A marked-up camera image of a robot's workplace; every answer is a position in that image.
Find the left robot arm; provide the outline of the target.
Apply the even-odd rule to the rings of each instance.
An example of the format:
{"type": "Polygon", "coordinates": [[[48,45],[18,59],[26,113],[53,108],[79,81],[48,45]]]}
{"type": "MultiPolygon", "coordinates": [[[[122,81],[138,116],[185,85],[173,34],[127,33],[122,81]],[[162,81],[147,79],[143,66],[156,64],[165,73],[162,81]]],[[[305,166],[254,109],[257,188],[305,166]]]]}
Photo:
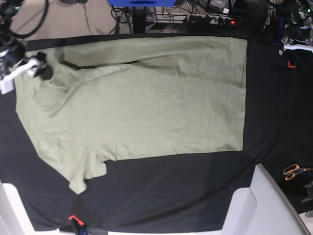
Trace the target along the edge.
{"type": "Polygon", "coordinates": [[[283,30],[279,54],[287,50],[313,52],[313,9],[309,0],[290,0],[291,23],[283,30]]]}

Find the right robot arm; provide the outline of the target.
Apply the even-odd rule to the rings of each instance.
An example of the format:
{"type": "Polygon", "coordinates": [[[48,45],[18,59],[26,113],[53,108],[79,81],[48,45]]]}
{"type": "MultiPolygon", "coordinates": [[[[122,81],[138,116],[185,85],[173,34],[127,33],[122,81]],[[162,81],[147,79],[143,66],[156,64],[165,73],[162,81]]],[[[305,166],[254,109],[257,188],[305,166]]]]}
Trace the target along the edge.
{"type": "Polygon", "coordinates": [[[0,93],[14,90],[14,78],[25,73],[31,77],[40,76],[43,80],[52,77],[52,68],[46,60],[46,54],[38,52],[27,57],[23,39],[34,35],[43,25],[49,8],[44,3],[43,15],[37,26],[26,34],[18,34],[10,29],[14,16],[22,6],[22,0],[2,0],[0,2],[0,93]]]}

